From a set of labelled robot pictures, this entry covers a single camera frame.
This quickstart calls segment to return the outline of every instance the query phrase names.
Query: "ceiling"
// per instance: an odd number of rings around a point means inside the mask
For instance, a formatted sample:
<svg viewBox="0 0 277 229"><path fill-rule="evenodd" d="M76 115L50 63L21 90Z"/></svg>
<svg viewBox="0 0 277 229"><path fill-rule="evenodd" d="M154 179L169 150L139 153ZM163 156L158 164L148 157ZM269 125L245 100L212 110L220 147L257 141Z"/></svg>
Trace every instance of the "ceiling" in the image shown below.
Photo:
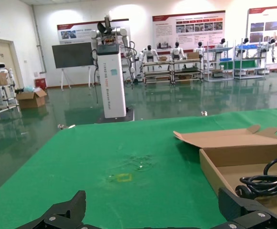
<svg viewBox="0 0 277 229"><path fill-rule="evenodd" d="M29 5L47 5L47 4L60 4L60 3L68 3L68 2L79 2L79 1L87 1L87 0L20 0Z"/></svg>

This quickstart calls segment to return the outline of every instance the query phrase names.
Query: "red trash bin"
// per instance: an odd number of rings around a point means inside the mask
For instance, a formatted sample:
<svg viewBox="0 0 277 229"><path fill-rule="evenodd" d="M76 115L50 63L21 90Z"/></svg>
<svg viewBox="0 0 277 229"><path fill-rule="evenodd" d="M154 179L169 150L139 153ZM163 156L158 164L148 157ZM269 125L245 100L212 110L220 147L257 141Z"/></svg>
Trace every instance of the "red trash bin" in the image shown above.
<svg viewBox="0 0 277 229"><path fill-rule="evenodd" d="M45 78L35 79L34 84L35 87L41 87L43 90L47 88Z"/></svg>

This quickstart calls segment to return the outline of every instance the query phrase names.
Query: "yellow tape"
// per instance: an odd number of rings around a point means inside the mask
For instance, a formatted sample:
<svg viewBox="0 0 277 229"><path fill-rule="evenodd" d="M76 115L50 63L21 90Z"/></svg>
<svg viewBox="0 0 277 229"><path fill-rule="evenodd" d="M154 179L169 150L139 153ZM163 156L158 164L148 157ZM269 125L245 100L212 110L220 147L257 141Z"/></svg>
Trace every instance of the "yellow tape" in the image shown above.
<svg viewBox="0 0 277 229"><path fill-rule="evenodd" d="M122 173L117 175L117 181L118 182L129 182L132 180L132 174L131 173Z"/></svg>

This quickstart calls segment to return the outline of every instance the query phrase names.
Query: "green mat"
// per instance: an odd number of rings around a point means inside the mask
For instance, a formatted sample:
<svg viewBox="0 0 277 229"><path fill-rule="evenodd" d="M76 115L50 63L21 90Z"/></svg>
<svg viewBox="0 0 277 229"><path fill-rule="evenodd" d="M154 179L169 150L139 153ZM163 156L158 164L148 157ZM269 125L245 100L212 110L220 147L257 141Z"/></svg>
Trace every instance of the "green mat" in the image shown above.
<svg viewBox="0 0 277 229"><path fill-rule="evenodd" d="M233 61L220 62L219 65L223 65L225 70L233 69ZM242 68L255 68L256 62L254 60L243 61ZM235 68L240 68L240 61L235 61Z"/></svg>
<svg viewBox="0 0 277 229"><path fill-rule="evenodd" d="M130 123L82 125L56 134L0 188L0 228L41 216L87 193L84 223L104 229L211 228L225 222L181 133L277 127L277 109Z"/></svg>

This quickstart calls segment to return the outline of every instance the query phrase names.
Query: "display board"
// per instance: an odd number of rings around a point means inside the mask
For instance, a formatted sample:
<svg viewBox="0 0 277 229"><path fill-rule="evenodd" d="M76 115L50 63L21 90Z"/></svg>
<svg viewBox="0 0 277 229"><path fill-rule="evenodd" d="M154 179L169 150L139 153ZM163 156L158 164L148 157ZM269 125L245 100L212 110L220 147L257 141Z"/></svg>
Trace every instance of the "display board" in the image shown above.
<svg viewBox="0 0 277 229"><path fill-rule="evenodd" d="M82 22L75 24L57 25L60 44L91 42L90 31L97 30L98 21ZM114 28L125 28L130 38L129 19L112 20L111 26Z"/></svg>
<svg viewBox="0 0 277 229"><path fill-rule="evenodd" d="M93 65L91 43L53 46L56 68L70 68Z"/></svg>
<svg viewBox="0 0 277 229"><path fill-rule="evenodd" d="M252 44L277 41L277 6L249 9L247 37Z"/></svg>
<svg viewBox="0 0 277 229"><path fill-rule="evenodd" d="M185 52L203 42L213 46L224 37L225 11L153 16L154 49L168 54L175 42Z"/></svg>

